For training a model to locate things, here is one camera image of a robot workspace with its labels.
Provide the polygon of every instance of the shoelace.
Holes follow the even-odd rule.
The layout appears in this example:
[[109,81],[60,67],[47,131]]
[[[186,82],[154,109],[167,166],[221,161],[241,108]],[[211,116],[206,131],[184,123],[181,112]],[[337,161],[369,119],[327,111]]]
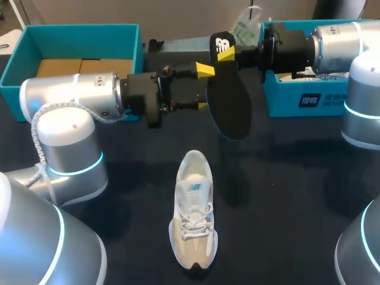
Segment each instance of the shoelace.
[[[178,205],[178,209],[180,212],[180,215],[185,220],[182,222],[182,237],[183,238],[199,238],[201,236],[207,236],[210,232],[209,227],[214,224],[213,221],[206,221],[206,218],[208,215],[210,215],[214,208],[213,203],[209,202],[208,204],[208,211],[204,212],[199,209],[190,209],[189,213],[185,215],[182,212],[181,207]],[[190,215],[193,212],[200,212],[202,216],[195,221],[190,220]]]

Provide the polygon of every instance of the blue cardboard box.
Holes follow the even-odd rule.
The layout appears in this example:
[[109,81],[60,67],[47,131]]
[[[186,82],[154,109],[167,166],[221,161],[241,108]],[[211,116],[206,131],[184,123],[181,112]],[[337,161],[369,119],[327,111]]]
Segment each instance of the blue cardboard box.
[[[27,26],[0,81],[0,91],[19,122],[25,122],[19,92],[42,59],[132,59],[141,73],[144,50],[138,24]],[[129,115],[127,121],[135,121]]]
[[[288,30],[302,29],[310,35],[317,26],[348,23],[357,20],[305,20],[263,22],[259,42],[264,39],[264,28],[271,23],[284,23]],[[281,82],[272,71],[267,72],[263,84],[269,114],[278,117],[341,116],[347,93],[348,80],[286,81]]]

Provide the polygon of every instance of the black tabletop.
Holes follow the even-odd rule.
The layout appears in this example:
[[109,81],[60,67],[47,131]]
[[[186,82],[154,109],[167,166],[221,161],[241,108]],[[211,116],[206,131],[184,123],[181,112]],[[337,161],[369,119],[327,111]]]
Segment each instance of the black tabletop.
[[[195,60],[208,55],[146,56],[150,71]],[[97,125],[109,186],[64,210],[104,241],[105,284],[338,284],[335,244],[378,194],[380,159],[347,145],[340,119],[270,119],[257,72],[242,77],[253,106],[243,141],[222,139],[206,107],[170,114],[161,129],[147,129],[144,120]],[[176,96],[204,90],[204,81],[173,85]],[[0,130],[0,171],[37,162],[29,124],[16,123],[2,98]],[[213,171],[219,236],[214,266],[200,280],[178,266],[168,234],[176,173],[191,149],[202,151]]]

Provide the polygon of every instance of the sneaker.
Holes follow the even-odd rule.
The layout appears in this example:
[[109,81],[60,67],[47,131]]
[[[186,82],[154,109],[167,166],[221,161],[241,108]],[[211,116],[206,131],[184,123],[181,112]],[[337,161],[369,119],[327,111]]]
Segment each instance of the sneaker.
[[214,230],[213,176],[200,151],[189,151],[179,166],[169,238],[183,268],[206,269],[215,258],[218,234]]

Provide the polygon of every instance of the brown cardboard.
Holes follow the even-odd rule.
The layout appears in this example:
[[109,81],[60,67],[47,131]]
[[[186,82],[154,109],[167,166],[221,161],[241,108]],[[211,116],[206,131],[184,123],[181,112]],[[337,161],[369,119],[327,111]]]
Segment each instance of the brown cardboard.
[[36,77],[77,74],[81,63],[81,59],[42,59]]
[[277,74],[278,79],[281,79],[281,78],[283,78],[285,76],[288,76],[288,75],[291,75],[291,73],[280,73],[280,74]]
[[83,59],[80,73],[108,73],[114,72],[120,78],[126,78],[132,73],[132,59]]

